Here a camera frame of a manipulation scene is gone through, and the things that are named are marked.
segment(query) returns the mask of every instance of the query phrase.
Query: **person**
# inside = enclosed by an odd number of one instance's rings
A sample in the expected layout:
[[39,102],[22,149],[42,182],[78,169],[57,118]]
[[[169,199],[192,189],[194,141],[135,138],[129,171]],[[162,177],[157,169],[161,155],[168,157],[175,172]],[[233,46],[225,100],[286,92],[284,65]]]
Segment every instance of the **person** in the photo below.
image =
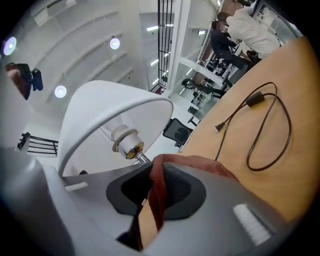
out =
[[244,41],[258,53],[259,59],[263,59],[281,45],[275,35],[250,16],[252,13],[252,8],[244,7],[237,10],[233,16],[226,12],[219,12],[217,19],[229,26],[228,33],[234,42]]
[[213,21],[211,23],[212,33],[211,33],[211,47],[215,56],[218,59],[225,59],[231,64],[236,66],[238,69],[242,70],[245,65],[250,66],[251,62],[244,58],[234,55],[229,47],[235,47],[237,44],[228,39],[227,33],[222,33],[218,30],[220,23],[218,21]]

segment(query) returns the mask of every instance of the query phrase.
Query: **black railing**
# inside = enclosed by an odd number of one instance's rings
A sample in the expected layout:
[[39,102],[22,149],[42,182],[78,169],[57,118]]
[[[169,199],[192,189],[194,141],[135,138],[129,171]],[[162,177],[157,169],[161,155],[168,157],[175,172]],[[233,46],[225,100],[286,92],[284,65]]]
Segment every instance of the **black railing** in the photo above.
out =
[[20,150],[27,150],[30,153],[58,155],[58,141],[23,133],[17,147]]
[[174,29],[172,6],[172,0],[158,0],[158,82],[151,89],[156,94],[162,94],[167,88]]

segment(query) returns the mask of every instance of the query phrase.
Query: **white lamp shade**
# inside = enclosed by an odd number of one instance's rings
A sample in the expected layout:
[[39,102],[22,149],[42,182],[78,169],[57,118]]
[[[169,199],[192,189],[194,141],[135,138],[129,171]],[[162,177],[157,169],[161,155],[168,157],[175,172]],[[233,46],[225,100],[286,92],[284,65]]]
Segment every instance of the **white lamp shade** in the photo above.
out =
[[87,82],[72,96],[63,119],[59,174],[97,173],[132,165],[136,159],[113,152],[113,141],[99,128],[125,113],[139,131],[145,152],[162,133],[172,112],[172,102],[158,94],[109,81]]

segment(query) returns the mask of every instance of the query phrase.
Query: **wooden tabletop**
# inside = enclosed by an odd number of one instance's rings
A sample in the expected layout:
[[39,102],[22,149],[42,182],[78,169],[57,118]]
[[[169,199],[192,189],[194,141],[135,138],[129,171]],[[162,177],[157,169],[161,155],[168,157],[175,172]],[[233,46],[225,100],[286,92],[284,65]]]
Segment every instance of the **wooden tabletop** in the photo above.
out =
[[[302,215],[313,200],[320,181],[320,68],[305,37],[282,46],[243,76],[209,111],[185,146],[184,156],[199,155],[214,159],[223,131],[215,125],[231,115],[256,87],[274,82],[292,122],[292,137],[287,151],[267,170],[247,168],[246,157],[271,99],[249,108],[233,118],[218,161],[234,173],[250,191],[267,201],[287,220]],[[262,92],[274,92],[270,85]],[[251,166],[271,162],[282,150],[288,136],[288,122],[275,103],[262,131]]]

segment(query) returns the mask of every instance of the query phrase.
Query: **white shirt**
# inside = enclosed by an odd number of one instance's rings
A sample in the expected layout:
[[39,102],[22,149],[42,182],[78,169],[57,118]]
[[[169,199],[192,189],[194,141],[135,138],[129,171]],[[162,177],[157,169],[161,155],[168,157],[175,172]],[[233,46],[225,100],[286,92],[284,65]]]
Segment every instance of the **white shirt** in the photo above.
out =
[[279,48],[280,42],[275,35],[250,16],[253,11],[250,7],[244,7],[226,18],[226,23],[229,25],[228,33],[232,40],[244,41],[258,53],[260,59],[263,59]]

